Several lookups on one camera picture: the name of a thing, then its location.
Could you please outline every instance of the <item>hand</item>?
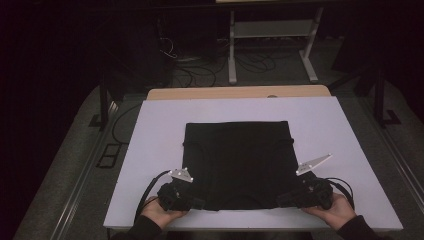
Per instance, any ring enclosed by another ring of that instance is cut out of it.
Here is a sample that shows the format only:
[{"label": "hand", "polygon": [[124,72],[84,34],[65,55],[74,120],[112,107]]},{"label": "hand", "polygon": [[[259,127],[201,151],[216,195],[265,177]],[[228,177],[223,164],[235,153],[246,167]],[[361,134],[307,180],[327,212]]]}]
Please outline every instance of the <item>hand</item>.
[{"label": "hand", "polygon": [[337,193],[333,193],[333,205],[328,210],[324,210],[320,206],[303,208],[302,210],[321,218],[327,225],[336,231],[356,217],[356,213],[353,211],[346,197]]},{"label": "hand", "polygon": [[141,215],[150,218],[155,222],[161,229],[164,229],[168,224],[177,218],[180,218],[187,214],[186,211],[165,211],[159,205],[159,199],[157,197],[150,197],[146,203],[149,202],[141,212]]}]

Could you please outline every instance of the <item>black fabric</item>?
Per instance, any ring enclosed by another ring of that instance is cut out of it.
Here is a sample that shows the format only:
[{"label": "black fabric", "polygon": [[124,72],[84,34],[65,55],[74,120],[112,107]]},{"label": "black fabric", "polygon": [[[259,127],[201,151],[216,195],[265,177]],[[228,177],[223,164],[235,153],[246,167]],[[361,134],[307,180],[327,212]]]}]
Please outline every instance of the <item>black fabric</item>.
[{"label": "black fabric", "polygon": [[287,122],[188,123],[183,168],[189,194],[205,210],[276,208],[276,197],[299,187]]}]

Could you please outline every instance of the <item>metal frame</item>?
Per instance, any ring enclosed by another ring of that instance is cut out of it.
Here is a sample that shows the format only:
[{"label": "metal frame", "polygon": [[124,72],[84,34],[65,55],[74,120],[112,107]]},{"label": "metal frame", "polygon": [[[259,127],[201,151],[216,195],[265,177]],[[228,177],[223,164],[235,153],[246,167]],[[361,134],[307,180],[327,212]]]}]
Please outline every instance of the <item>metal frame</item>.
[{"label": "metal frame", "polygon": [[[236,64],[234,59],[234,39],[249,37],[284,37],[284,36],[308,36],[308,42],[303,50],[299,51],[300,57],[311,83],[318,82],[318,77],[309,60],[312,45],[319,27],[324,8],[318,8],[315,18],[311,20],[291,20],[273,22],[242,22],[234,20],[234,11],[230,17],[230,53],[228,57],[228,80],[231,85],[237,84]],[[258,28],[262,24],[268,24],[268,28]]]}]

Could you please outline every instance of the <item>white tabletop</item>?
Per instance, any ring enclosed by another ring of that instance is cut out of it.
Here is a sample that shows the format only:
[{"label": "white tabletop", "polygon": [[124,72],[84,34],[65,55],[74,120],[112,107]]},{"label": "white tabletop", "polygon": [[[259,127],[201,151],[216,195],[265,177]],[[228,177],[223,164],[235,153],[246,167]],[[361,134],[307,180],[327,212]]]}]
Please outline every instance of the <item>white tabletop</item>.
[{"label": "white tabletop", "polygon": [[[335,97],[267,99],[152,100],[141,107],[104,226],[133,225],[137,205],[150,181],[165,170],[181,168],[188,122],[288,121],[299,163],[332,153],[313,172],[337,177],[354,191],[356,212],[375,230],[402,229]],[[170,182],[162,177],[150,195]],[[191,210],[170,230],[317,230],[321,220],[296,208],[248,211]]]}]

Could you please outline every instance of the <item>cable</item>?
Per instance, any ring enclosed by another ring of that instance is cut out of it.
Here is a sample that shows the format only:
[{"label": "cable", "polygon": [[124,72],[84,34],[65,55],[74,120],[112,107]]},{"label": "cable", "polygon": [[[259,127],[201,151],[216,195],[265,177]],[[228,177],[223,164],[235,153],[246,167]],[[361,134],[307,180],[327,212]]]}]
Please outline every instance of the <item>cable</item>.
[{"label": "cable", "polygon": [[337,180],[337,181],[340,181],[340,182],[343,182],[344,184],[346,184],[346,186],[349,188],[349,190],[350,190],[350,196],[352,196],[352,198],[353,198],[353,190],[352,190],[352,187],[350,187],[350,185],[346,182],[346,181],[344,181],[344,180],[342,180],[342,179],[340,179],[340,178],[326,178],[327,180]]},{"label": "cable", "polygon": [[152,198],[152,199],[150,199],[149,201],[147,201],[146,203],[144,203],[144,205],[143,205],[143,208],[142,209],[144,209],[147,205],[149,205],[149,203],[151,203],[151,202],[153,202],[153,201],[155,201],[156,199],[158,199],[159,197],[154,197],[154,198]]},{"label": "cable", "polygon": [[169,173],[169,170],[160,173],[157,177],[155,177],[155,178],[152,179],[152,181],[150,182],[149,186],[146,188],[146,191],[144,191],[144,194],[141,197],[140,202],[138,203],[137,211],[135,212],[134,222],[137,220],[138,216],[140,216],[141,211],[143,211],[143,208],[147,204],[149,204],[151,202],[150,201],[148,203],[145,203],[146,202],[146,199],[147,199],[147,196],[149,195],[149,193],[152,190],[153,186],[155,186],[156,182],[159,180],[160,177],[162,177],[163,175],[165,175],[167,173]]},{"label": "cable", "polygon": [[125,145],[128,145],[128,144],[130,144],[129,142],[123,142],[123,141],[120,141],[117,137],[116,137],[116,135],[115,135],[115,128],[116,128],[116,124],[119,122],[119,120],[123,117],[123,116],[125,116],[128,112],[130,112],[131,110],[133,110],[133,109],[135,109],[135,108],[137,108],[137,107],[140,107],[141,106],[141,104],[142,103],[140,103],[140,104],[137,104],[137,105],[135,105],[135,106],[133,106],[133,107],[131,107],[130,109],[128,109],[128,110],[126,110],[124,113],[122,113],[116,120],[115,120],[115,122],[113,123],[113,126],[112,126],[112,138],[117,142],[117,143],[119,143],[119,144],[125,144]]},{"label": "cable", "polygon": [[[339,178],[319,178],[319,179],[328,181],[328,183],[330,183],[331,185],[335,186],[338,190],[340,190],[340,192],[342,192],[345,195],[345,197],[346,197],[347,201],[349,202],[350,206],[352,207],[352,209],[355,210],[355,202],[353,200],[353,190],[346,181],[339,179]],[[335,183],[333,181],[330,181],[330,180],[338,180],[338,181],[343,182],[344,184],[346,184],[349,187],[350,193],[342,185]]]}]

